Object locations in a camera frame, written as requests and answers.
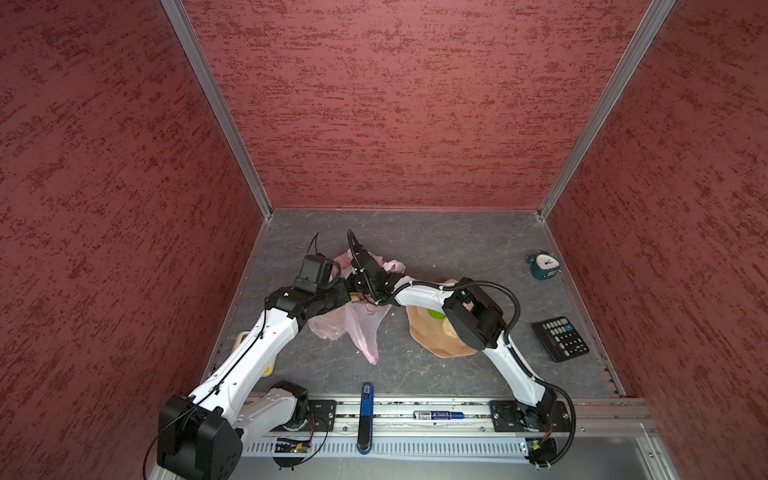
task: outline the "plastic bag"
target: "plastic bag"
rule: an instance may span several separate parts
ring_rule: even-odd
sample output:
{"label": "plastic bag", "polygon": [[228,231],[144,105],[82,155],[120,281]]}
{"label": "plastic bag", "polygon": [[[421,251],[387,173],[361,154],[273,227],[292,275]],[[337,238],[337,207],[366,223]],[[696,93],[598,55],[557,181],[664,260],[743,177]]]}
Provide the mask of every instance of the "plastic bag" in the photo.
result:
{"label": "plastic bag", "polygon": [[[397,260],[385,263],[378,255],[371,253],[371,257],[387,272],[406,271],[406,266]],[[341,267],[341,275],[347,278],[352,272],[352,254],[347,250],[334,260]],[[323,315],[314,316],[307,323],[310,330],[321,339],[338,340],[344,333],[348,333],[355,346],[375,365],[379,361],[376,330],[391,308],[392,305],[373,305],[365,301],[355,301],[353,298],[352,302]]]}

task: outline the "black calculator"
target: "black calculator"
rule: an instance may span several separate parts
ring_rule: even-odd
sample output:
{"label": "black calculator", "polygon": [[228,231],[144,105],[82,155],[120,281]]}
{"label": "black calculator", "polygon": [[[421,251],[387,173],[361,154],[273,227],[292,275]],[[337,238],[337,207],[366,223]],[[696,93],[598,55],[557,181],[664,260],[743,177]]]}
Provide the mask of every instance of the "black calculator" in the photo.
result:
{"label": "black calculator", "polygon": [[589,353],[589,347],[581,339],[571,322],[564,316],[532,323],[533,331],[544,343],[555,362],[564,362]]}

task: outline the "red textured wall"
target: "red textured wall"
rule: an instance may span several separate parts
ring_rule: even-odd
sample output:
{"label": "red textured wall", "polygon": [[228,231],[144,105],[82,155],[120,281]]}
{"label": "red textured wall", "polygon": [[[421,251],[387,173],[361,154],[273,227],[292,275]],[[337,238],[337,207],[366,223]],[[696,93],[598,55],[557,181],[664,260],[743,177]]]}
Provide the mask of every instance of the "red textured wall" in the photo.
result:
{"label": "red textured wall", "polygon": [[3,2],[0,71],[0,478],[140,478],[260,213],[160,2]]}
{"label": "red textured wall", "polygon": [[541,204],[648,0],[188,0],[276,207]]}
{"label": "red textured wall", "polygon": [[766,25],[678,0],[550,220],[683,478],[768,472]]}

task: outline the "teal alarm clock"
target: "teal alarm clock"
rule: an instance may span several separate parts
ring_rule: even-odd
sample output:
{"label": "teal alarm clock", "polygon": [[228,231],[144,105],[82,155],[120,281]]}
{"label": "teal alarm clock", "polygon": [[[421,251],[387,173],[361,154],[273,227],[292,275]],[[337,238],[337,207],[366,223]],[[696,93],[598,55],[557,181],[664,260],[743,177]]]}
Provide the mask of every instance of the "teal alarm clock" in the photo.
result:
{"label": "teal alarm clock", "polygon": [[547,252],[536,252],[528,256],[531,264],[531,275],[536,280],[546,280],[557,275],[560,271],[560,262]]}

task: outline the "blue pen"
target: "blue pen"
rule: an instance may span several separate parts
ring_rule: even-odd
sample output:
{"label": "blue pen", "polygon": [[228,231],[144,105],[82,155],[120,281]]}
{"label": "blue pen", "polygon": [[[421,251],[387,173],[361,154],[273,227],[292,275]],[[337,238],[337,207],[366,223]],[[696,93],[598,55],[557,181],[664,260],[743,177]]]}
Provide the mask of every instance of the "blue pen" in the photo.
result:
{"label": "blue pen", "polygon": [[417,410],[413,413],[416,420],[461,420],[464,414],[461,412],[440,412],[430,410]]}

